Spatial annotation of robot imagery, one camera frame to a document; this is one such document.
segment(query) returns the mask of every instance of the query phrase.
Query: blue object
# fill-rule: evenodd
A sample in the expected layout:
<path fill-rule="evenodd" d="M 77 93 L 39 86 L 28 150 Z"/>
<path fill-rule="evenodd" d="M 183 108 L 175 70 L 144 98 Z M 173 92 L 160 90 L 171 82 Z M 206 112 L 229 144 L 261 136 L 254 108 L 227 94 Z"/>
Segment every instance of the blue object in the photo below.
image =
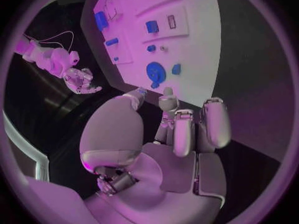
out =
<path fill-rule="evenodd" d="M 96 19 L 98 29 L 100 31 L 103 31 L 103 29 L 108 26 L 108 21 L 106 19 L 105 13 L 103 11 L 96 13 L 95 19 Z"/>
<path fill-rule="evenodd" d="M 149 52 L 153 52 L 153 51 L 155 51 L 155 45 L 150 45 L 150 46 L 148 46 L 147 50 L 148 50 Z"/>
<path fill-rule="evenodd" d="M 113 39 L 111 39 L 109 41 L 106 41 L 106 45 L 107 46 L 111 46 L 111 45 L 117 44 L 117 43 L 118 43 L 118 39 L 117 38 L 113 38 Z"/>
<path fill-rule="evenodd" d="M 174 75 L 179 75 L 181 73 L 181 64 L 176 64 L 172 68 L 172 73 Z"/>
<path fill-rule="evenodd" d="M 148 33 L 155 33 L 159 31 L 157 21 L 148 21 L 146 22 Z"/>
<path fill-rule="evenodd" d="M 151 87 L 158 88 L 160 83 L 166 80 L 166 71 L 164 67 L 158 62 L 151 62 L 147 66 L 147 75 L 153 81 Z"/>

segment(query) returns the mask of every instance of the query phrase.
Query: cable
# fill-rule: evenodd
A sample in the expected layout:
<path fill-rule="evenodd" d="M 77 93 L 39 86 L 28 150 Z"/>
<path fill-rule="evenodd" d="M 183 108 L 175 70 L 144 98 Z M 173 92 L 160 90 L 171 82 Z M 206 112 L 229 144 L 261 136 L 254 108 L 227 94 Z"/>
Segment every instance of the cable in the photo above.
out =
<path fill-rule="evenodd" d="M 49 38 L 47 38 L 47 39 L 43 39 L 43 40 L 37 40 L 37 39 L 35 39 L 35 38 L 31 37 L 31 36 L 28 36 L 28 35 L 26 35 L 26 34 L 24 34 L 24 36 L 26 36 L 26 37 L 28 37 L 29 39 L 32 39 L 32 40 L 34 40 L 34 41 L 36 41 L 36 42 L 39 42 L 39 43 L 45 43 L 45 44 L 55 43 L 55 44 L 59 44 L 59 45 L 64 49 L 63 45 L 62 45 L 61 43 L 59 43 L 59 42 L 45 42 L 45 41 L 51 40 L 51 39 L 53 39 L 53 38 L 55 38 L 55 37 L 58 37 L 58 36 L 61 36 L 62 34 L 65 34 L 65 33 L 71 33 L 71 34 L 72 34 L 71 44 L 70 44 L 70 46 L 69 46 L 69 49 L 67 50 L 67 52 L 69 52 L 69 51 L 71 50 L 71 47 L 72 47 L 72 45 L 73 45 L 73 41 L 74 41 L 74 33 L 73 33 L 72 31 L 70 31 L 70 30 L 61 32 L 61 33 L 59 33 L 59 34 L 57 34 L 57 35 L 55 35 L 55 36 L 52 36 L 52 37 L 49 37 Z"/>

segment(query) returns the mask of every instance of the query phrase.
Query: dark background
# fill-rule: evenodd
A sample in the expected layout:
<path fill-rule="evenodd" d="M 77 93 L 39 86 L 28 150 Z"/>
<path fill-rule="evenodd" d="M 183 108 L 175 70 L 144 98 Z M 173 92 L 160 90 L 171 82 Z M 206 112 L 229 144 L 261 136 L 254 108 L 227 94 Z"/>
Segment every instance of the dark background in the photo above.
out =
<path fill-rule="evenodd" d="M 286 22 L 286 24 L 289 26 L 289 29 L 297 31 L 297 27 L 299 27 L 297 0 L 275 1 L 281 5 L 284 13 L 290 19 L 290 22 Z M 21 2 L 22 0 L 0 0 L 0 6 L 5 9 L 5 12 L 1 14 L 1 30 L 3 29 L 5 23 L 10 19 L 10 15 L 14 13 L 15 9 Z M 80 13 L 82 6 L 82 4 L 75 3 L 69 5 L 65 4 L 65 6 L 61 8 L 61 6 L 59 6 L 57 3 L 52 4 L 44 9 L 45 17 L 40 15 L 35 19 L 35 22 L 42 23 L 43 20 L 46 21 L 48 19 L 48 16 L 55 15 L 60 18 L 53 20 L 51 26 L 63 27 L 64 29 L 61 30 L 80 30 L 80 27 L 78 27 L 79 22 L 76 21 L 75 18 L 80 19 L 78 14 Z M 28 35 L 38 35 L 39 37 L 42 37 L 43 35 L 46 36 L 48 30 L 45 31 L 45 34 L 43 34 L 41 27 L 34 28 L 33 26 L 28 28 L 28 32 L 30 32 Z M 25 64 L 20 57 L 15 56 L 14 61 L 12 62 L 13 65 L 9 71 L 10 79 L 7 84 L 7 87 L 10 87 L 9 94 L 11 94 L 11 97 L 7 98 L 7 102 L 5 103 L 5 111 L 10 114 L 9 117 L 12 119 L 16 127 L 23 130 L 26 138 L 33 144 L 36 144 L 42 152 L 49 156 L 50 163 L 53 164 L 50 166 L 50 173 L 52 172 L 52 176 L 50 177 L 51 180 L 54 180 L 54 182 L 61 185 L 69 186 L 75 189 L 82 198 L 85 198 L 96 189 L 94 186 L 90 188 L 88 192 L 85 190 L 86 183 L 96 184 L 96 182 L 94 182 L 95 177 L 86 173 L 81 165 L 73 166 L 73 169 L 78 170 L 76 174 L 68 172 L 70 167 L 62 165 L 62 160 L 70 160 L 71 157 L 74 156 L 74 153 L 65 152 L 65 150 L 73 150 L 73 152 L 76 151 L 76 149 L 72 149 L 71 147 L 73 145 L 77 145 L 78 138 L 80 137 L 80 133 L 82 132 L 82 128 L 84 127 L 84 123 L 88 117 L 103 102 L 113 96 L 121 94 L 121 92 L 109 87 L 107 81 L 103 78 L 101 70 L 97 66 L 96 61 L 92 58 L 92 54 L 89 51 L 88 45 L 84 41 L 84 37 L 82 37 L 83 34 L 76 32 L 75 35 L 76 39 L 74 41 L 74 47 L 76 47 L 76 49 L 80 47 L 82 50 L 86 50 L 86 52 L 80 53 L 80 64 L 88 63 L 88 67 L 91 67 L 92 71 L 97 74 L 97 77 L 95 77 L 95 84 L 103 86 L 103 91 L 96 95 L 86 95 L 82 97 L 76 96 L 69 92 L 69 90 L 67 90 L 63 83 L 61 83 L 59 80 L 52 79 L 52 77 L 47 73 L 32 68 L 30 65 Z M 296 37 L 297 34 L 294 33 L 294 42 L 296 42 Z M 62 42 L 65 42 L 65 44 L 67 44 L 69 41 L 69 38 L 67 37 L 61 39 Z M 46 79 L 46 81 L 50 81 L 54 88 L 49 88 L 47 87 L 46 83 L 38 81 L 39 77 L 43 77 Z M 16 89 L 14 84 L 19 82 L 26 84 L 26 86 L 23 87 L 24 90 L 22 92 L 20 92 L 20 90 L 13 91 Z M 44 84 L 44 87 L 37 87 L 37 84 Z M 61 93 L 57 94 L 55 89 L 59 89 Z M 52 103 L 45 105 L 44 94 L 41 93 L 43 91 L 47 92 L 48 100 L 57 101 L 56 103 L 58 106 L 55 107 Z M 19 94 L 18 97 L 12 95 L 16 92 Z M 22 107 L 21 110 L 19 103 L 24 99 L 31 99 L 32 102 L 28 103 L 25 108 Z M 146 106 L 140 110 L 142 117 L 145 119 L 145 123 L 153 123 L 154 125 L 158 124 L 158 116 L 153 117 L 147 115 L 148 110 L 154 111 L 154 109 L 155 107 L 151 106 L 150 104 L 146 104 Z M 31 114 L 33 111 L 36 116 L 43 114 L 43 118 L 37 119 L 29 117 L 28 114 Z M 56 130 L 50 130 L 47 128 L 53 126 L 56 127 Z M 63 129 L 63 132 L 60 132 L 62 127 L 68 127 L 68 129 Z M 145 141 L 146 139 L 150 139 L 153 136 L 153 133 L 148 133 L 147 135 L 148 136 L 145 137 Z M 49 137 L 50 140 L 43 140 L 43 137 Z M 223 162 L 226 162 L 226 160 L 231 160 L 230 157 L 234 157 L 234 161 L 230 162 L 230 165 L 232 166 L 230 168 L 231 171 L 227 173 L 228 182 L 233 181 L 242 182 L 243 184 L 248 183 L 248 193 L 245 194 L 242 192 L 242 190 L 228 189 L 228 197 L 232 196 L 229 195 L 229 192 L 234 191 L 235 198 L 232 197 L 233 200 L 227 200 L 227 202 L 231 203 L 231 210 L 230 207 L 227 207 L 227 210 L 223 209 L 216 221 L 217 223 L 223 223 L 221 222 L 220 218 L 223 218 L 223 220 L 229 220 L 230 217 L 235 216 L 234 212 L 240 212 L 242 209 L 244 209 L 244 207 L 248 206 L 248 204 L 250 204 L 258 196 L 258 194 L 262 192 L 266 184 L 274 175 L 279 164 L 275 160 L 267 158 L 250 148 L 240 146 L 234 141 L 227 146 L 227 148 L 221 150 L 219 155 Z M 69 165 L 71 166 L 76 164 L 78 164 L 78 162 L 74 160 L 73 163 L 70 163 Z M 244 169 L 246 169 L 248 175 L 242 175 L 242 173 L 245 173 L 242 172 Z M 267 169 L 268 176 L 265 176 L 263 169 Z M 67 181 L 72 179 L 74 180 L 80 175 L 84 175 L 84 183 L 82 181 L 74 182 L 74 186 L 71 186 L 71 182 Z M 251 179 L 254 176 L 259 179 L 263 178 L 264 183 L 262 182 L 260 186 L 251 187 L 249 177 Z M 278 220 L 284 220 L 286 223 L 292 223 L 293 220 L 296 220 L 297 210 L 293 203 L 296 203 L 299 197 L 297 195 L 298 184 L 299 178 L 297 175 L 287 194 L 284 196 L 277 208 L 272 211 L 266 220 L 263 221 L 263 223 L 276 223 Z M 10 193 L 9 188 L 7 188 L 5 182 L 0 182 L 0 191 L 0 205 L 2 212 L 0 221 L 2 219 L 2 223 L 23 223 L 25 222 L 25 219 L 31 220 L 29 223 L 33 222 L 31 217 L 29 217 L 27 213 L 18 205 L 14 196 Z M 242 203 L 239 207 L 241 210 L 233 208 L 234 202 Z"/>

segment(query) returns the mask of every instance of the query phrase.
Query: robotic arm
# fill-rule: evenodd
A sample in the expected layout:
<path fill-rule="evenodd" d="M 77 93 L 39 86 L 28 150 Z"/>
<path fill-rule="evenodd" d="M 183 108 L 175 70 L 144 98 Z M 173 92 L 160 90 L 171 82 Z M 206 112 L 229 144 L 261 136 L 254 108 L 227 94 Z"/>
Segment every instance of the robotic arm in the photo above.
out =
<path fill-rule="evenodd" d="M 63 79 L 66 86 L 76 94 L 90 94 L 102 89 L 91 86 L 93 75 L 89 69 L 73 68 L 80 59 L 76 51 L 68 53 L 63 48 L 41 47 L 38 42 L 22 36 L 15 52 L 22 55 L 25 61 L 35 62 L 40 69 Z"/>

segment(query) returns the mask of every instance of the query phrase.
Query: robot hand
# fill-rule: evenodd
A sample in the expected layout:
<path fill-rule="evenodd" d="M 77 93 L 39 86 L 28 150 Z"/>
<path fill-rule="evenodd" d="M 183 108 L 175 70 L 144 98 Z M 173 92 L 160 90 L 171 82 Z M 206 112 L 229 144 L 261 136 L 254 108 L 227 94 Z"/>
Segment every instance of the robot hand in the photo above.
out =
<path fill-rule="evenodd" d="M 63 74 L 66 86 L 76 94 L 91 94 L 100 91 L 102 87 L 91 86 L 92 79 L 93 75 L 87 68 L 82 70 L 70 68 Z"/>

